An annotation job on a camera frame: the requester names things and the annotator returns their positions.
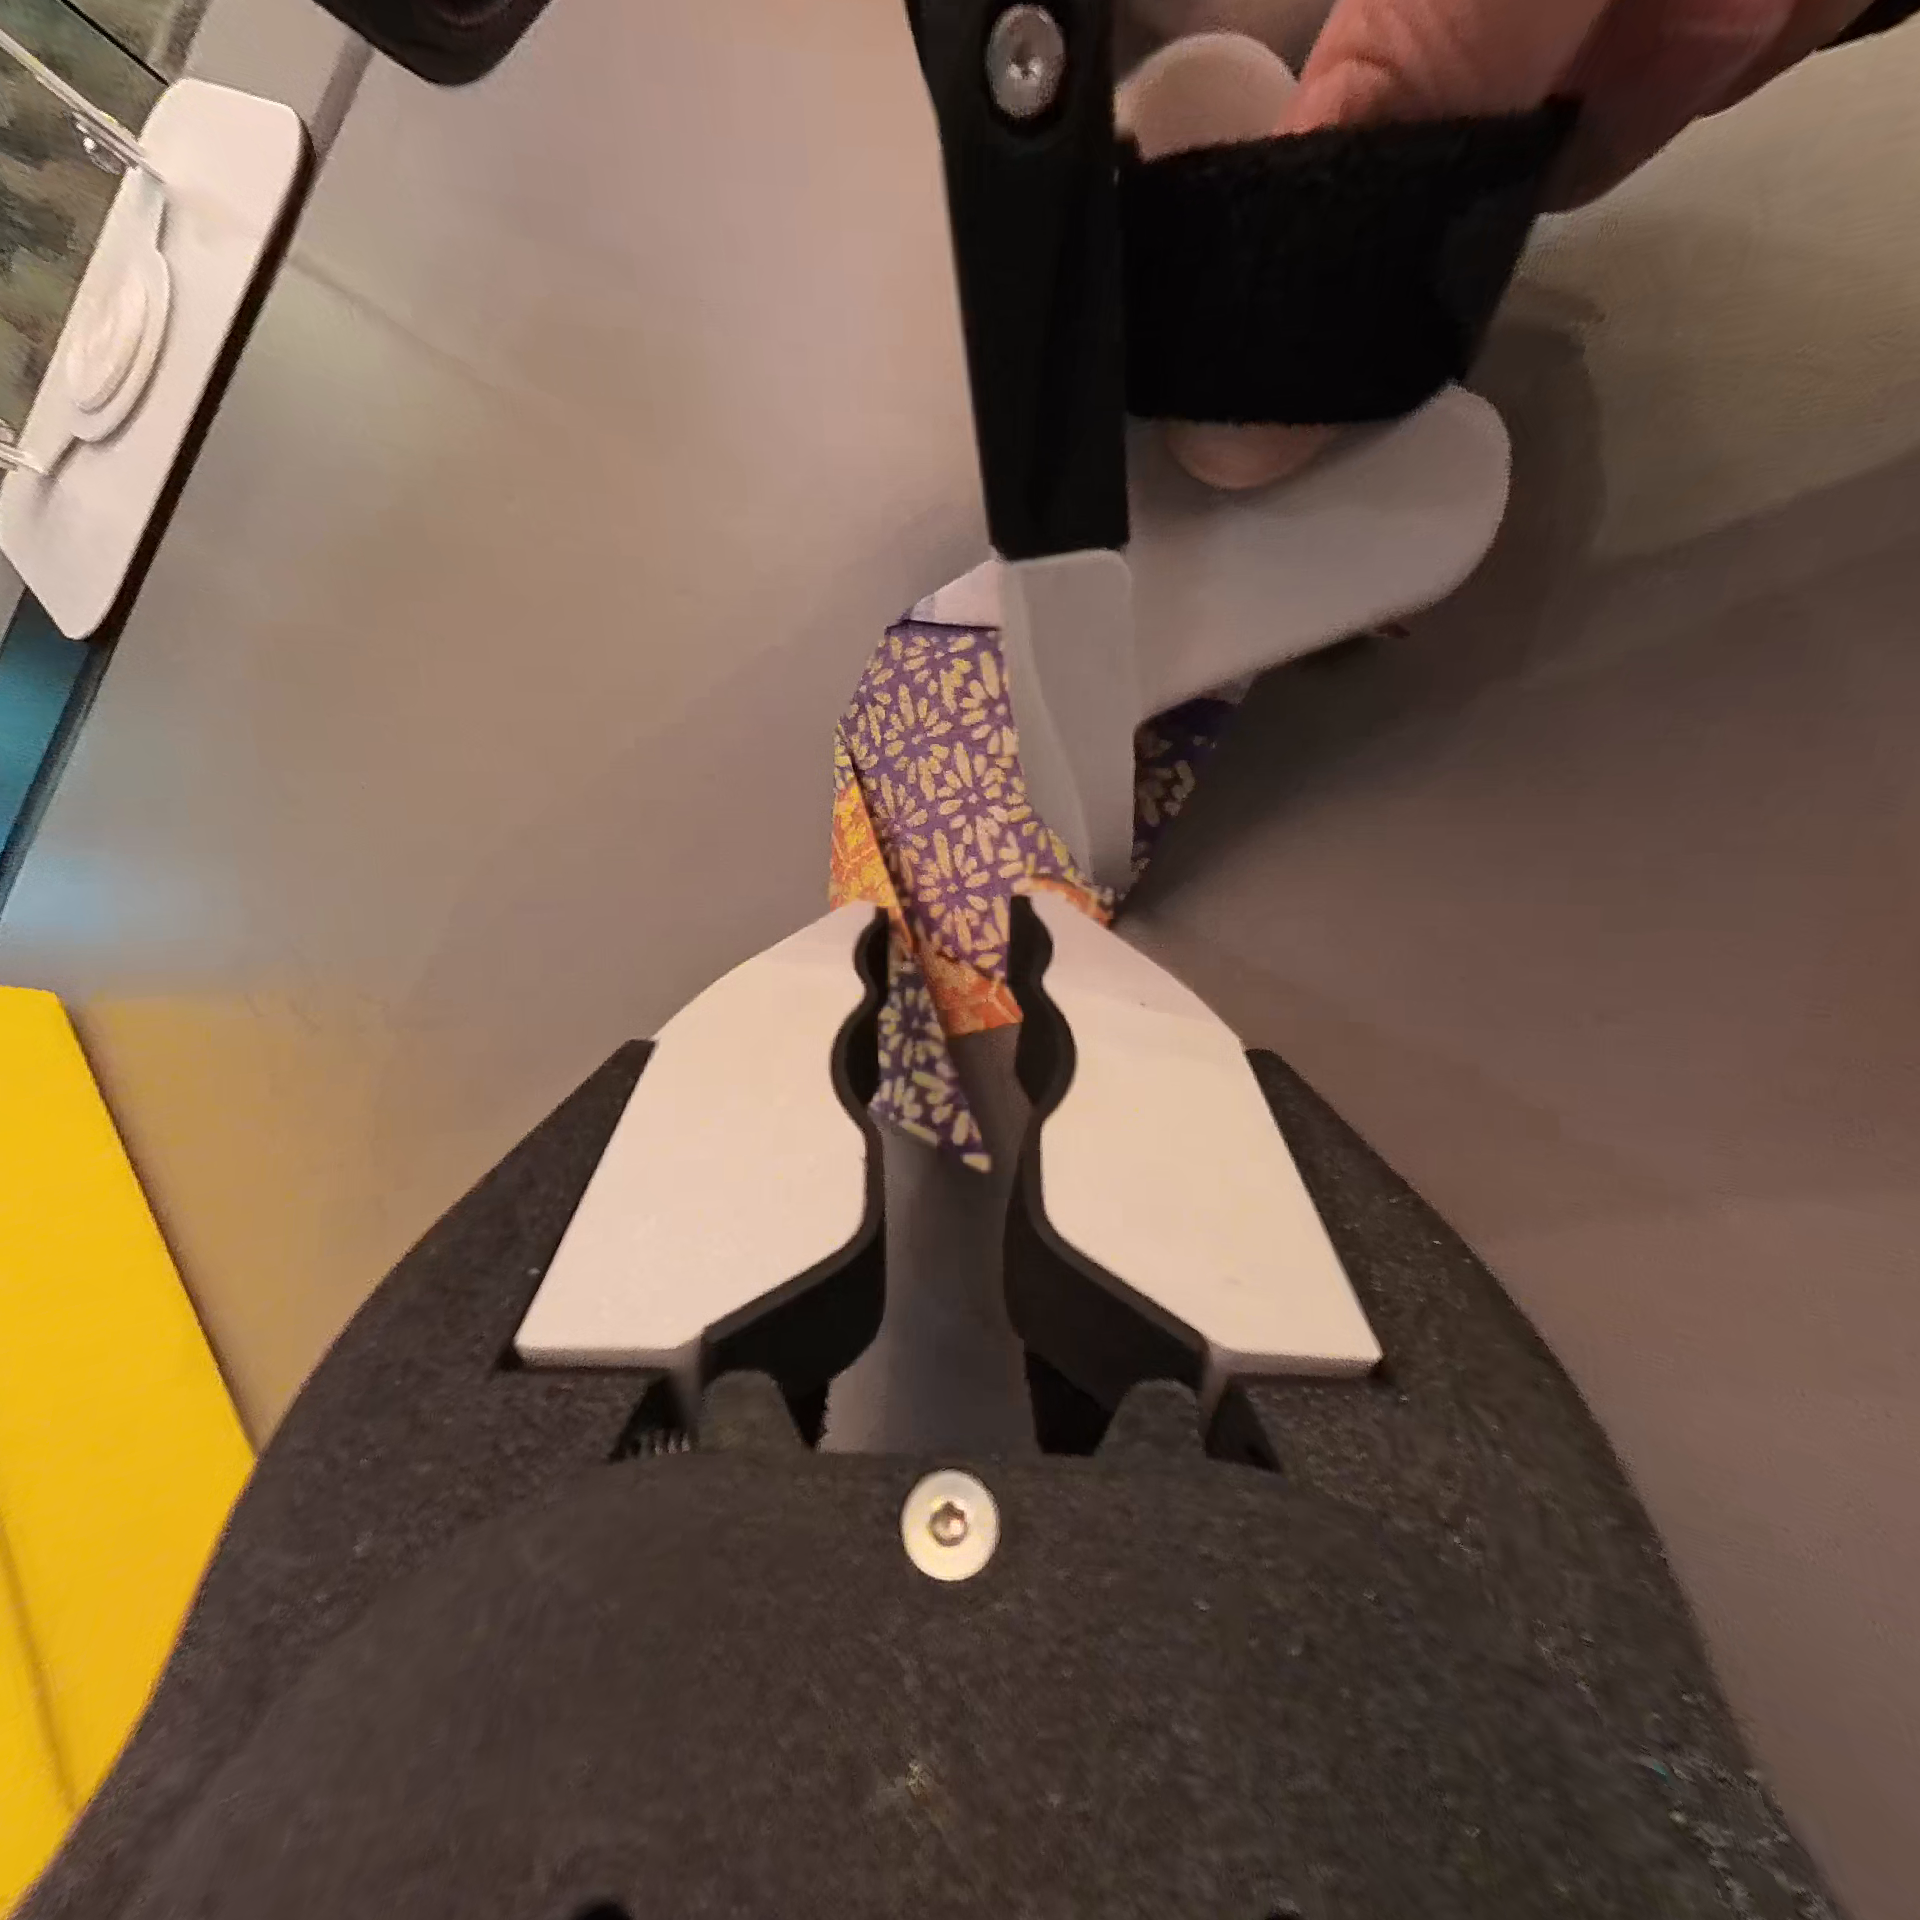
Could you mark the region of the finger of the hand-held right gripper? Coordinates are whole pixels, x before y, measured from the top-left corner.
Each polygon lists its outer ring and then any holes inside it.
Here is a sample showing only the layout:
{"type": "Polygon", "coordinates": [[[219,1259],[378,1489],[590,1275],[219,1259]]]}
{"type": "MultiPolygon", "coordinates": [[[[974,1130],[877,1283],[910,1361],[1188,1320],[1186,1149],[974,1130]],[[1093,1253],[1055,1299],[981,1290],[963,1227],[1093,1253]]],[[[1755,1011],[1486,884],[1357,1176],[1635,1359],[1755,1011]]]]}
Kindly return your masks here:
{"type": "Polygon", "coordinates": [[[1027,795],[1102,889],[1134,866],[1138,657],[1129,563],[1084,549],[999,564],[1001,628],[1027,795]]]}

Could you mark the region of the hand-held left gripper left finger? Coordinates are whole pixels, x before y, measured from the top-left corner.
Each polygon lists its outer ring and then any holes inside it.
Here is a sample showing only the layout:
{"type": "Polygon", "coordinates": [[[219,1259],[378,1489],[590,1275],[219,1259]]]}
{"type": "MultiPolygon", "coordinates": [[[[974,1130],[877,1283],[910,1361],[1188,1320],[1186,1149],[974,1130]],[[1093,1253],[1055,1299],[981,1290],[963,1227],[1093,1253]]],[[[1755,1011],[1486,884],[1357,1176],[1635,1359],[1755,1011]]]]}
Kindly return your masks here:
{"type": "Polygon", "coordinates": [[[530,1367],[834,1378],[882,1303],[892,928],[841,905],[657,1036],[514,1336],[530,1367]]]}

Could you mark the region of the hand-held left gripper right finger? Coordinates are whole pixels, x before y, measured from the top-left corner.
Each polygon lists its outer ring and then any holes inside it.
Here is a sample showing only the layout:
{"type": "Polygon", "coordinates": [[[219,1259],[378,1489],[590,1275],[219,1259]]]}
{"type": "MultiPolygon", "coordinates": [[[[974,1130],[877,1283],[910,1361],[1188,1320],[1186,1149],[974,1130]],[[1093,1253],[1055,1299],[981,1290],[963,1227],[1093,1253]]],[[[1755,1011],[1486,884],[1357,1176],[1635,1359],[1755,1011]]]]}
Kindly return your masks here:
{"type": "Polygon", "coordinates": [[[1251,1051],[1061,896],[1013,905],[1009,1313],[1085,1394],[1359,1378],[1382,1361],[1251,1051]]]}

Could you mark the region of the patterned purple orange origami paper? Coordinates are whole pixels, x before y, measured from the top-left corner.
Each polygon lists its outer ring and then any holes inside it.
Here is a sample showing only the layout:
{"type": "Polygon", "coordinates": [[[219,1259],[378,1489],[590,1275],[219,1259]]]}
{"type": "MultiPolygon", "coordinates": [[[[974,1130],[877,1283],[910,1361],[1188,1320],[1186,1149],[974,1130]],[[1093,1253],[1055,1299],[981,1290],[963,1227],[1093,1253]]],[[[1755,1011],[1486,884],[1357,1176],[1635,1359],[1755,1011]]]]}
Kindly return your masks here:
{"type": "Polygon", "coordinates": [[[1013,901],[1063,896],[1110,924],[1193,795],[1252,682],[1149,715],[1135,735],[1132,876],[1102,887],[1037,815],[1001,659],[999,564],[919,599],[881,637],[831,739],[828,904],[873,905],[892,932],[870,1116],[953,1165],[991,1170],[961,1041],[1018,1027],[1013,901]]]}

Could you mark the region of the yellow plastic bin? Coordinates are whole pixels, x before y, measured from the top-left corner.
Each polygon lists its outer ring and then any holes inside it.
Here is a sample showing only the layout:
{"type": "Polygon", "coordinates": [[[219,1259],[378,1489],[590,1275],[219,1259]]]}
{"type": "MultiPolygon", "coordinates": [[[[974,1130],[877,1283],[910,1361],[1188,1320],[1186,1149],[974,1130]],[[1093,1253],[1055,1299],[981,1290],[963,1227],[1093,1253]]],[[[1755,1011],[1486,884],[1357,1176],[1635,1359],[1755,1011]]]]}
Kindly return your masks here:
{"type": "Polygon", "coordinates": [[[4,1913],[143,1714],[251,1465],[62,1001],[4,988],[4,1913]]]}

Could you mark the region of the person's right hand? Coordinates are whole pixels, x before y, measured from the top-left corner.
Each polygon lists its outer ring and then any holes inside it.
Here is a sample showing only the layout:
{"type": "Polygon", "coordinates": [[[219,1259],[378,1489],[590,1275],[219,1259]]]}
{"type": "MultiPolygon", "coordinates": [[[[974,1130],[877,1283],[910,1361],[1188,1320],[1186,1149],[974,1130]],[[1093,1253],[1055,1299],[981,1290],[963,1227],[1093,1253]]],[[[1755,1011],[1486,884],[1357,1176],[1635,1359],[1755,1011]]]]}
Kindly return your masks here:
{"type": "Polygon", "coordinates": [[[1142,155],[1267,132],[1580,105],[1548,208],[1599,199],[1697,121],[1846,36],[1868,2],[1339,2],[1302,76],[1276,40],[1307,4],[1141,4],[1166,40],[1135,80],[1142,155]]]}

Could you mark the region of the white board stand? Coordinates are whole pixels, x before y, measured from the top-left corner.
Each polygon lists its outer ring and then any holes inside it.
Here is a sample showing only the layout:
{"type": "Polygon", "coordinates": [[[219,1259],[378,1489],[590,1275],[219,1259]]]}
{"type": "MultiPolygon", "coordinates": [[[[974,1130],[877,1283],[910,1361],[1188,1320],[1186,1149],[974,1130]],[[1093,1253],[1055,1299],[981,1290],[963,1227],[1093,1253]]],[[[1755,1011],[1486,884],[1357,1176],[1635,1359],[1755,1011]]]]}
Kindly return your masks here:
{"type": "Polygon", "coordinates": [[[294,108],[166,85],[140,129],[7,40],[92,159],[102,225],[22,425],[4,428],[4,563],[68,640],[102,640],[159,537],[188,443],[265,288],[310,160],[294,108]]]}

